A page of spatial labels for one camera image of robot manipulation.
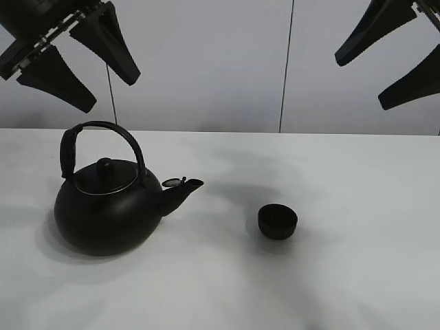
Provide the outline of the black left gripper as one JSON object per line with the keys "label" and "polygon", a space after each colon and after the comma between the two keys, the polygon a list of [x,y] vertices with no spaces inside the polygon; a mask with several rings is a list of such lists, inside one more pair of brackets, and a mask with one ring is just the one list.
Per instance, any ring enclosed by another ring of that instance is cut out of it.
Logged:
{"label": "black left gripper", "polygon": [[100,57],[128,85],[140,71],[125,43],[116,8],[111,1],[2,1],[1,26],[15,41],[1,55],[1,77],[9,79],[28,60],[16,81],[51,94],[84,113],[96,104],[95,96],[67,66],[50,42],[76,18],[85,15],[69,34]]}

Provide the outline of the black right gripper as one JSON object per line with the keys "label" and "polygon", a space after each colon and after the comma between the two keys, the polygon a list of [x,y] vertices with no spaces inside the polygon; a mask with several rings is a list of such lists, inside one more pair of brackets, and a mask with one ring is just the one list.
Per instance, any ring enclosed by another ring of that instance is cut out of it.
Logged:
{"label": "black right gripper", "polygon": [[[372,0],[365,13],[335,53],[339,66],[345,66],[372,44],[417,17],[414,1]],[[416,0],[432,24],[439,24],[439,0]],[[379,96],[383,110],[439,93],[439,59],[425,58],[416,68],[385,89]]]}

